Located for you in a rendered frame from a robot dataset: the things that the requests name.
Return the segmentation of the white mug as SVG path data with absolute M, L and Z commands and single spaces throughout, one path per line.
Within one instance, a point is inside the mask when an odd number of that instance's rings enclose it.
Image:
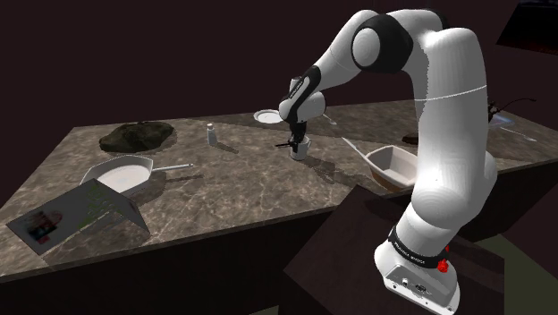
M 293 160 L 301 161 L 308 155 L 309 148 L 311 146 L 312 140 L 305 136 L 302 142 L 291 147 L 290 157 Z

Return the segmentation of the white round plate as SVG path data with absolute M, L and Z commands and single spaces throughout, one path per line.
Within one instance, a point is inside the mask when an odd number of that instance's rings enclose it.
M 283 121 L 279 112 L 275 109 L 262 109 L 253 115 L 254 119 L 260 123 L 275 124 Z

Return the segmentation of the dark robot stand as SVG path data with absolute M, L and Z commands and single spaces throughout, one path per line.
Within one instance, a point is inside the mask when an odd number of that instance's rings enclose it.
M 401 205 L 355 186 L 284 269 L 278 315 L 434 315 L 385 288 L 374 251 Z M 455 315 L 504 315 L 504 260 L 456 236 L 449 245 L 461 300 Z

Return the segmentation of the dark round bread loaf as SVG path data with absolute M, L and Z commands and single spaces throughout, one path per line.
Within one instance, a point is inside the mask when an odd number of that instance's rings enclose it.
M 163 122 L 125 123 L 99 139 L 105 152 L 137 153 L 159 148 L 174 128 Z

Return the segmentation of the white frying pan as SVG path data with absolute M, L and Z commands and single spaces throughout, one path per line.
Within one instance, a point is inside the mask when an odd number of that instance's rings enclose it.
M 92 166 L 83 175 L 80 184 L 95 179 L 126 197 L 143 190 L 154 172 L 193 167 L 193 164 L 154 167 L 148 157 L 123 155 Z

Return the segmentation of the silver fork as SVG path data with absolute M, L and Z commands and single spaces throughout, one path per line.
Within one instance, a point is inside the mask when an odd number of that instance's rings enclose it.
M 520 133 L 520 132 L 515 132 L 515 131 L 513 131 L 513 130 L 510 130 L 510 129 L 504 128 L 504 127 L 500 127 L 500 129 L 503 130 L 503 131 L 506 131 L 506 132 L 510 132 L 510 133 L 519 135 L 519 136 L 521 136 L 524 140 L 528 140 L 528 141 L 532 141 L 532 142 L 537 142 L 536 139 L 534 139 L 534 138 L 532 138 L 532 137 L 529 137 L 529 136 L 527 136 L 526 134 L 523 134 L 523 133 Z

